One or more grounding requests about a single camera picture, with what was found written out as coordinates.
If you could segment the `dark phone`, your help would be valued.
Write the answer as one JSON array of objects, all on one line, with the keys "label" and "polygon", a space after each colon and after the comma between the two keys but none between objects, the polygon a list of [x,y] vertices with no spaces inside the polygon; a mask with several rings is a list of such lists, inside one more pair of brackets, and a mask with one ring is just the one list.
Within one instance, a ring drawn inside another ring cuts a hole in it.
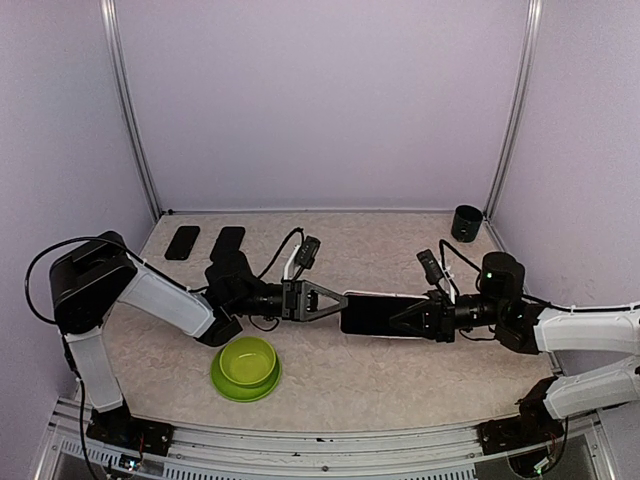
[{"label": "dark phone", "polygon": [[392,316],[422,301],[416,296],[367,295],[348,293],[347,307],[340,312],[340,331],[347,335],[418,338],[413,332],[389,323]]}]

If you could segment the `black phone case horizontal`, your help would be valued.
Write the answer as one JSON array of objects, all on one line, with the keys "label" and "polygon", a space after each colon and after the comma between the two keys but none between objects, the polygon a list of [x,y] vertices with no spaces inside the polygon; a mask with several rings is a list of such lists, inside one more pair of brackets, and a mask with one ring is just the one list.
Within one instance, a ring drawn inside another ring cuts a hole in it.
[{"label": "black phone case horizontal", "polygon": [[164,253],[164,258],[168,261],[187,260],[199,237],[200,231],[200,227],[196,225],[182,225],[178,227]]}]

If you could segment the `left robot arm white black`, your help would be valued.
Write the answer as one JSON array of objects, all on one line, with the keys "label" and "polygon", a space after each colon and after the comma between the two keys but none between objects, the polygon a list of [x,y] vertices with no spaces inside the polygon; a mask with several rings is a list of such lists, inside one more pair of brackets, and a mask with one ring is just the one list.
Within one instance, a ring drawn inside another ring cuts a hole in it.
[{"label": "left robot arm white black", "polygon": [[121,445],[140,434],[129,414],[103,341],[103,324],[117,303],[132,306],[211,347],[238,335],[241,316],[308,323],[344,310],[345,296],[296,276],[268,283],[256,276],[239,248],[219,249],[193,290],[130,250],[115,231],[77,237],[37,255],[65,248],[49,268],[53,316],[70,368],[81,380],[102,430]]}]

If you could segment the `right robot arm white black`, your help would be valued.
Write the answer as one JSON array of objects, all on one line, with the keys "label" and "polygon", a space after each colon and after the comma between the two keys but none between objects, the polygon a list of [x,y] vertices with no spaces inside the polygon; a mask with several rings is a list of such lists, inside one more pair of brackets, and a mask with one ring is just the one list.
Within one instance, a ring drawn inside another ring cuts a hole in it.
[{"label": "right robot arm white black", "polygon": [[453,341],[456,332],[490,326],[494,338],[512,352],[558,351],[624,354],[624,359],[573,376],[554,376],[530,392],[529,406],[513,419],[511,433],[523,444],[535,442],[554,420],[639,398],[639,305],[577,308],[556,306],[524,292],[525,268],[512,255],[494,251],[477,267],[474,295],[446,294],[439,283],[450,276],[443,255],[418,253],[432,290],[389,319],[414,337]]}]

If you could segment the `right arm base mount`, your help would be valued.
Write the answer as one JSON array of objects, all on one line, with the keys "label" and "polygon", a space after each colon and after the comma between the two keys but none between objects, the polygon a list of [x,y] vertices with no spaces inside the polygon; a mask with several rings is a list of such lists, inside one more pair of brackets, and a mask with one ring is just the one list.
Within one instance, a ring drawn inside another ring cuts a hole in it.
[{"label": "right arm base mount", "polygon": [[565,434],[562,420],[554,419],[544,405],[547,390],[558,377],[540,380],[517,402],[518,414],[489,420],[477,426],[484,455],[493,455],[550,441]]}]

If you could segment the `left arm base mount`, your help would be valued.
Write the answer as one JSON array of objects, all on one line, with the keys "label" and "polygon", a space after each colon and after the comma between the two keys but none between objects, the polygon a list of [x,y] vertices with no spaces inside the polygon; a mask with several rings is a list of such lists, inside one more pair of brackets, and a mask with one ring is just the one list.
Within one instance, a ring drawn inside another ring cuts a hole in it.
[{"label": "left arm base mount", "polygon": [[92,440],[162,457],[168,455],[173,433],[169,423],[133,416],[126,402],[106,412],[93,408],[86,430]]}]

